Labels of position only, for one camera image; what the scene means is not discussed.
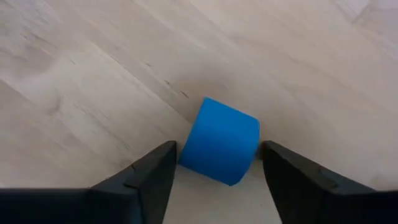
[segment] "light wooden surface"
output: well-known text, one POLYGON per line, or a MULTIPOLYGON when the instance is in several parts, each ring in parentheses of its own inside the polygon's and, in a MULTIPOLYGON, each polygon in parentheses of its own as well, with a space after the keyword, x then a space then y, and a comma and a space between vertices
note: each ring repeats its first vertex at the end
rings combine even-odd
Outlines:
MULTIPOLYGON (((1 0, 0 185, 93 185, 183 145, 210 96, 398 189, 397 20, 395 0, 1 0)), ((165 222, 278 222, 261 172, 227 188, 178 168, 165 222)))

